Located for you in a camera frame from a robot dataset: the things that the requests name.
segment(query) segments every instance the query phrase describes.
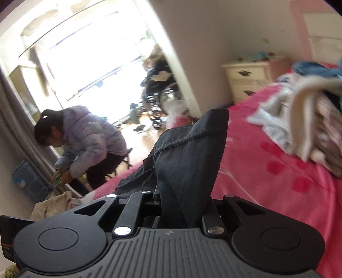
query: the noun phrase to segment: plastic bag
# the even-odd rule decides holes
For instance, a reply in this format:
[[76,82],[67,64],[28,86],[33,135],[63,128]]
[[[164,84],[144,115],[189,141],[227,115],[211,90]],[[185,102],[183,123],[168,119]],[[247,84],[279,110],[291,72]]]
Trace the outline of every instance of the plastic bag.
[[169,100],[164,104],[164,107],[168,113],[166,129],[192,124],[192,121],[184,115],[188,110],[184,99]]

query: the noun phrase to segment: red spot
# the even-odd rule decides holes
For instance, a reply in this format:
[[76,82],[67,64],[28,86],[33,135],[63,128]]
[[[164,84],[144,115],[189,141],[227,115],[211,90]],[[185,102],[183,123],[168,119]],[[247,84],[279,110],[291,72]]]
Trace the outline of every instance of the red spot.
[[267,151],[268,153],[275,155],[277,157],[281,157],[284,151],[279,148],[279,146],[276,143],[269,143],[269,142],[262,142],[261,143],[261,148]]
[[302,170],[306,170],[308,164],[300,159],[296,159],[296,165]]
[[273,175],[279,175],[284,169],[285,165],[278,161],[271,161],[266,167],[266,170]]
[[310,190],[312,182],[308,178],[296,178],[293,183],[293,190],[299,193],[306,193]]

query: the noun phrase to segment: jacket hood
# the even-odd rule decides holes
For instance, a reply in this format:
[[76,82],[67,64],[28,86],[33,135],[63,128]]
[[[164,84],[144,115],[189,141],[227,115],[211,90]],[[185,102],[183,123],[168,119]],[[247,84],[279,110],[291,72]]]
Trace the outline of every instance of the jacket hood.
[[86,114],[90,114],[90,111],[87,107],[81,105],[73,106],[64,110],[63,130],[65,140],[67,139],[68,133],[73,128],[74,123]]

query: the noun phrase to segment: jacket sleeve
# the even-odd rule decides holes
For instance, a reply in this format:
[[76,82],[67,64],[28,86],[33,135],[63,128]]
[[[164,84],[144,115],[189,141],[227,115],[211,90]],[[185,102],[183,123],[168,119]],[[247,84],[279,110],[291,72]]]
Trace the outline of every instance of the jacket sleeve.
[[62,172],[67,171],[71,163],[75,160],[76,156],[71,152],[70,148],[66,145],[63,146],[63,154],[55,163],[55,169],[60,169]]
[[70,166],[73,178],[81,177],[91,166],[107,157],[107,144],[99,123],[86,123],[79,128],[78,135],[86,150]]

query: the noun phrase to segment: wooden dresser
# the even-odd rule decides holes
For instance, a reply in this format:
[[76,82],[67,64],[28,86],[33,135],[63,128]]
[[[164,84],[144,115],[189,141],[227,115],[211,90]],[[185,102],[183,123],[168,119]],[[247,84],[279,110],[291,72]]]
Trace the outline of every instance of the wooden dresser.
[[277,55],[265,62],[233,62],[222,66],[235,103],[266,87],[291,67],[287,56]]

